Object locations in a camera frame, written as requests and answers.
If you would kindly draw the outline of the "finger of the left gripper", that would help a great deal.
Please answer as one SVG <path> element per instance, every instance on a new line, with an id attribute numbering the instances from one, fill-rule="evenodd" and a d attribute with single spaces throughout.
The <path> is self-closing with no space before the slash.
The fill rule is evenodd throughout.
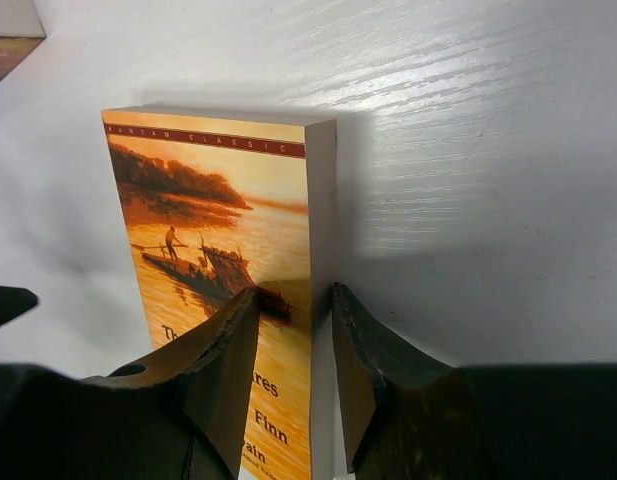
<path id="1" fill-rule="evenodd" d="M 0 327 L 32 310 L 38 297 L 26 288 L 0 286 Z"/>

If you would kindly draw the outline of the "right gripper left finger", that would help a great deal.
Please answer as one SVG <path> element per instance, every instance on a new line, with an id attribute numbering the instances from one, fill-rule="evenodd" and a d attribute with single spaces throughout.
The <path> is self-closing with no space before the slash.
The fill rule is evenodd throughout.
<path id="1" fill-rule="evenodd" d="M 259 334 L 245 289 L 106 376 L 0 363 L 0 479 L 234 479 Z"/>

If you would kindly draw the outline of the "Jane Eyre blue book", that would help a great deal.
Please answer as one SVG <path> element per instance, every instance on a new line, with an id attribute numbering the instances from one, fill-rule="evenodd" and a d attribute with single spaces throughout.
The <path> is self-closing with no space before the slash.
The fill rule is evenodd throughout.
<path id="1" fill-rule="evenodd" d="M 46 38 L 32 0 L 0 0 L 0 82 Z"/>

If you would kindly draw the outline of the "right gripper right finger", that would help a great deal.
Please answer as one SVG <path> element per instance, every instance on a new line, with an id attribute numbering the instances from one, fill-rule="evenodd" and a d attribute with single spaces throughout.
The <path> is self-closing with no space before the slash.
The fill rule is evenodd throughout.
<path id="1" fill-rule="evenodd" d="M 358 479 L 617 479 L 617 363 L 449 366 L 332 289 Z"/>

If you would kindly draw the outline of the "yellow orange book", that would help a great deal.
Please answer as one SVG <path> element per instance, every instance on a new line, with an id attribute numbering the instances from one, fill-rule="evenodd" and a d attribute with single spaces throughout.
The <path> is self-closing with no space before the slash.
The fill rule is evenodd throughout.
<path id="1" fill-rule="evenodd" d="M 156 105 L 101 118 L 154 346 L 257 289 L 242 472 L 333 478 L 335 120 Z"/>

